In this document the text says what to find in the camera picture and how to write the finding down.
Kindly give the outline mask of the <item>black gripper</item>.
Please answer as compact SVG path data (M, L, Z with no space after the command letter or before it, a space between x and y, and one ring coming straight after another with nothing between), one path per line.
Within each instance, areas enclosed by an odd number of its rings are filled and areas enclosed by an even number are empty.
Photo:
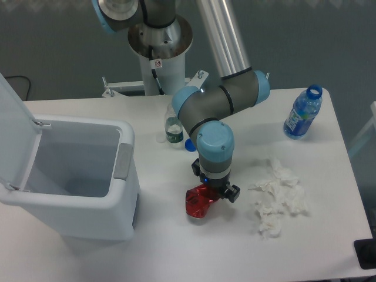
M220 179L212 179L206 176L200 167L199 158L192 163L192 171L200 181L209 188L211 194L222 199L227 199L230 203L234 203L240 195L240 188L236 185L231 185L229 182L230 174L228 173Z

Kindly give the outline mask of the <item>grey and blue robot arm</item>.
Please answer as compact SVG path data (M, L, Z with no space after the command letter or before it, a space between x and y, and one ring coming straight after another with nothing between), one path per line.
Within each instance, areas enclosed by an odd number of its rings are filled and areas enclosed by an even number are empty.
M230 1L197 1L221 79L202 90L202 80L184 80L184 56L192 29L176 12L175 1L93 1L102 27L128 31L139 57L148 95L171 95L177 118L198 151L194 174L223 199L235 202L240 189L230 184L234 150L232 130L223 119L266 100L270 85L251 67Z

